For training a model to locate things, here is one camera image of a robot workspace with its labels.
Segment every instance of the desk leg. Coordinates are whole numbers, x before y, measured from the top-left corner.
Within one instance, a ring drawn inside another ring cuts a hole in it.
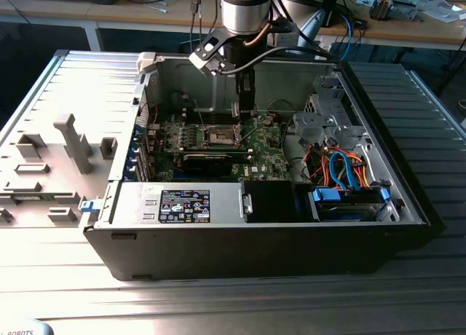
[[[91,51],[104,51],[102,39],[100,38],[99,29],[95,21],[87,21],[83,26],[86,31],[87,41]]]

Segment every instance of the wooden desk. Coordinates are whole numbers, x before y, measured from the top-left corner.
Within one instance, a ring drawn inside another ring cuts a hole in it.
[[[102,50],[99,28],[187,33],[191,24],[191,0],[168,0],[167,6],[164,7],[167,13],[126,0],[118,0],[111,6],[72,1],[11,1],[33,24],[82,27],[86,31],[91,50]],[[458,45],[466,36],[463,21],[444,23],[422,13],[418,14],[413,22],[407,20],[376,21],[370,19],[368,7],[353,4],[352,1],[347,0],[348,7],[357,17],[368,21],[368,30],[362,39],[362,43],[365,44],[457,50]],[[214,3],[214,0],[202,0],[202,31],[204,33],[213,22]],[[0,0],[0,21],[25,22],[7,0]],[[217,26],[220,24],[221,12],[219,11]],[[345,32],[343,25],[322,28],[319,32],[319,39],[331,43],[340,40]]]

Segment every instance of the blue latch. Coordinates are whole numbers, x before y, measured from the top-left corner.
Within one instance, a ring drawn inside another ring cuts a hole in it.
[[[334,188],[316,188],[312,193],[312,197],[315,202],[327,202],[327,201],[337,201],[341,200],[340,193],[338,189]]]
[[[102,208],[102,199],[86,200],[81,204],[82,213],[97,213]]]
[[[382,196],[382,199],[385,202],[388,202],[390,200],[390,193],[388,192],[388,190],[386,188],[382,188],[380,190],[380,195]]]

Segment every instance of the dark floor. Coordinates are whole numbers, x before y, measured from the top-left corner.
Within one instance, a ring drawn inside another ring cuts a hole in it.
[[[104,47],[113,52],[187,52],[188,34],[148,31],[101,31]],[[59,49],[88,50],[89,45],[80,28],[49,25],[15,25],[0,23],[0,127],[33,85],[44,67]],[[346,49],[340,46],[342,54]],[[348,60],[392,62],[400,49],[355,44],[349,48]],[[444,74],[440,66],[449,64],[450,52],[415,49],[403,56],[405,68],[415,70],[431,89],[435,89]],[[464,119],[457,102],[466,98],[466,73],[460,72],[451,82],[441,100],[459,121]]]

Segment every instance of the slotted aluminum plate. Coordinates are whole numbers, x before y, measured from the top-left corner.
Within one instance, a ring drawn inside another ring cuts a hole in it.
[[[464,130],[414,72],[382,63],[351,68],[440,215],[465,218]]]

